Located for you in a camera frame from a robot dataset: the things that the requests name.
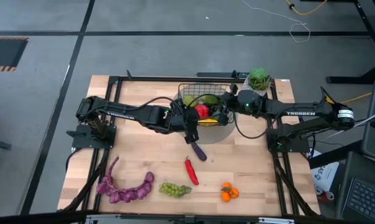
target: succulent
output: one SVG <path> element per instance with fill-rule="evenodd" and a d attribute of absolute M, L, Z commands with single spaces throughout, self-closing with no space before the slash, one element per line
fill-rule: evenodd
<path fill-rule="evenodd" d="M 270 86 L 271 78 L 263 68 L 253 68 L 249 74 L 249 86 L 254 90 L 266 90 Z"/>

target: white cable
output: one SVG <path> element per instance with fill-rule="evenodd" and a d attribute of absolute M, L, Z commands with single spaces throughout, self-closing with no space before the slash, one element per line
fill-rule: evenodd
<path fill-rule="evenodd" d="M 359 126 L 359 125 L 361 125 L 361 124 L 363 124 L 363 123 L 366 123 L 366 122 L 368 122 L 369 120 L 371 120 L 371 119 L 373 119 L 373 118 L 375 118 L 375 115 L 371 116 L 370 118 L 368 118 L 368 119 L 366 119 L 366 120 L 364 120 L 364 121 L 362 121 L 362 122 L 359 122 L 358 124 L 355 124 L 352 128 L 355 128 L 355 127 L 357 127 L 357 126 Z M 322 139 L 322 141 L 325 140 L 325 139 L 331 138 L 331 137 L 333 137 L 333 136 L 336 136 L 337 134 L 340 134 L 340 133 L 343 133 L 343 132 L 345 132 L 345 131 L 339 131 L 339 132 L 337 132 L 337 133 L 334 133 L 334 134 L 328 136 L 327 138 Z"/>
<path fill-rule="evenodd" d="M 274 12 L 266 11 L 265 9 L 261 9 L 261 8 L 257 8 L 257 7 L 251 7 L 249 4 L 247 4 L 247 2 L 245 2 L 244 0 L 242 0 L 242 1 L 243 1 L 244 4 L 246 4 L 246 5 L 247 5 L 248 7 L 250 7 L 251 9 L 261 10 L 261 11 L 267 12 L 267 13 L 272 14 L 272 15 L 276 15 L 276 16 L 284 17 L 284 18 L 289 19 L 289 20 L 294 21 L 294 22 L 299 22 L 299 23 L 297 23 L 297 24 L 293 24 L 293 25 L 292 25 L 292 28 L 290 28 L 290 35 L 291 35 L 291 37 L 293 37 L 294 42 L 296 42 L 296 43 L 303 43 L 303 42 L 307 42 L 307 41 L 310 39 L 310 37 L 311 37 L 311 30 L 310 30 L 309 28 L 307 28 L 306 23 L 302 23 L 301 21 L 298 21 L 298 20 L 296 20 L 296 19 L 292 19 L 292 18 L 290 18 L 290 17 L 283 16 L 283 15 L 280 15 L 280 14 L 277 14 L 277 13 L 274 13 Z M 292 30 L 293 30 L 294 26 L 303 26 L 303 27 L 309 32 L 309 34 L 308 34 L 308 38 L 307 38 L 306 40 L 297 41 L 297 40 L 294 38 L 294 35 L 292 34 Z"/>

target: orange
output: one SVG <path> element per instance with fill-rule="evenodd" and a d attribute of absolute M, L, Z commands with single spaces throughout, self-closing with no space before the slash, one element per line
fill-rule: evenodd
<path fill-rule="evenodd" d="M 224 201 L 224 202 L 229 202 L 231 197 L 230 197 L 230 194 L 228 192 L 223 192 L 221 194 L 221 199 Z"/>
<path fill-rule="evenodd" d="M 230 190 L 230 196 L 232 198 L 237 198 L 239 197 L 239 190 L 237 190 L 236 188 L 232 188 L 232 190 Z"/>
<path fill-rule="evenodd" d="M 222 184 L 221 191 L 223 191 L 223 192 L 229 192 L 231 189 L 232 189 L 232 184 L 230 184 L 228 182 Z"/>

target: laptop keyboard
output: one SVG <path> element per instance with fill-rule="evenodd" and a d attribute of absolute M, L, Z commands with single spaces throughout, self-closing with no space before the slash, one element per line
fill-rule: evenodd
<path fill-rule="evenodd" d="M 375 219 L 375 185 L 353 179 L 347 206 Z"/>

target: gray floor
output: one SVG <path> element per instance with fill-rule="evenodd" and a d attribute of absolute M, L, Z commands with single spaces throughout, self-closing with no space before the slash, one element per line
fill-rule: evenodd
<path fill-rule="evenodd" d="M 366 30 L 352 4 L 329 2 L 302 17 L 281 0 L 246 1 L 307 22 L 312 31 Z M 371 1 L 361 2 L 375 25 Z M 296 4 L 307 11 L 318 3 Z M 0 30 L 79 30 L 87 5 L 88 0 L 0 1 Z M 251 10 L 241 1 L 102 0 L 95 3 L 88 30 L 288 31 L 291 24 Z M 13 145 L 11 151 L 0 149 L 0 216 L 17 213 L 75 40 L 31 37 L 17 70 L 0 73 L 0 139 Z M 291 37 L 85 37 L 31 212 L 53 212 L 57 207 L 72 142 L 65 132 L 75 129 L 75 110 L 86 95 L 91 75 L 125 75 L 129 69 L 133 75 L 195 76 L 259 66 L 274 78 L 289 78 L 296 101 L 318 100 L 320 86 L 336 100 L 347 100 L 370 92 L 371 86 L 329 85 L 325 77 L 368 71 L 375 66 L 375 44 L 369 38 L 348 37 L 312 37 L 304 44 L 294 43 Z M 366 117 L 368 104 L 369 98 L 350 104 L 357 119 Z M 357 128 L 328 141 L 348 144 L 362 133 Z M 317 145 L 319 151 L 333 147 Z"/>

